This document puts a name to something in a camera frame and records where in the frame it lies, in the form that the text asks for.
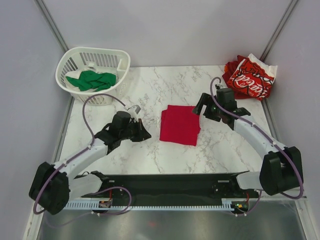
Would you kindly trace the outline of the crimson red t shirt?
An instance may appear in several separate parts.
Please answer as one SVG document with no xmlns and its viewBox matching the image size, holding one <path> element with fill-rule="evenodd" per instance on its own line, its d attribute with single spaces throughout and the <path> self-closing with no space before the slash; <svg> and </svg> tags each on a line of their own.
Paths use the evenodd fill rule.
<svg viewBox="0 0 320 240">
<path fill-rule="evenodd" d="M 159 140 L 196 146 L 201 128 L 200 116 L 193 109 L 190 105 L 168 105 L 161 112 Z"/>
</svg>

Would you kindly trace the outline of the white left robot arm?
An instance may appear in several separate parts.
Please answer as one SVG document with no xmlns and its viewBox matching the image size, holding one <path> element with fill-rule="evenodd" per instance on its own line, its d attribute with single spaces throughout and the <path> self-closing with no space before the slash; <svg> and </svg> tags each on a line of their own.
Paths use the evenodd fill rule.
<svg viewBox="0 0 320 240">
<path fill-rule="evenodd" d="M 63 210 L 70 200 L 84 195 L 95 193 L 104 197 L 109 193 L 110 185 L 103 180 L 103 174 L 94 171 L 79 176 L 79 173 L 118 148 L 122 141 L 139 143 L 150 138 L 151 134 L 140 118 L 134 118 L 127 111 L 118 111 L 85 149 L 66 160 L 40 164 L 28 195 L 36 206 L 40 205 L 51 215 Z"/>
</svg>

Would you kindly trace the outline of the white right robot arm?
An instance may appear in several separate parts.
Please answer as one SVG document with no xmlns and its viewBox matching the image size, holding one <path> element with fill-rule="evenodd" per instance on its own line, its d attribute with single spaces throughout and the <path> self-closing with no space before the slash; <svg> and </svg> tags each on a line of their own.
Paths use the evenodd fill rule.
<svg viewBox="0 0 320 240">
<path fill-rule="evenodd" d="M 270 196 L 285 195 L 286 191 L 299 188 L 296 199 L 302 197 L 304 179 L 301 152 L 295 146 L 285 146 L 263 130 L 246 108 L 238 107 L 232 89 L 218 89 L 216 95 L 202 93 L 192 112 L 228 125 L 262 159 L 260 171 L 236 175 L 236 180 L 229 184 L 233 196 L 240 197 L 249 189 L 262 190 Z"/>
</svg>

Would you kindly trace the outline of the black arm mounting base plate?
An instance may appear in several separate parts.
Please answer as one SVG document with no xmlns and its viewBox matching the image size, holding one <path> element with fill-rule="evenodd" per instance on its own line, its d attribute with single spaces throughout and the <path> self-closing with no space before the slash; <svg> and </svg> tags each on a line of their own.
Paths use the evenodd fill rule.
<svg viewBox="0 0 320 240">
<path fill-rule="evenodd" d="M 253 199 L 258 193 L 243 190 L 235 173 L 105 175 L 93 198 L 111 197 L 116 206 L 207 206 L 222 199 Z"/>
</svg>

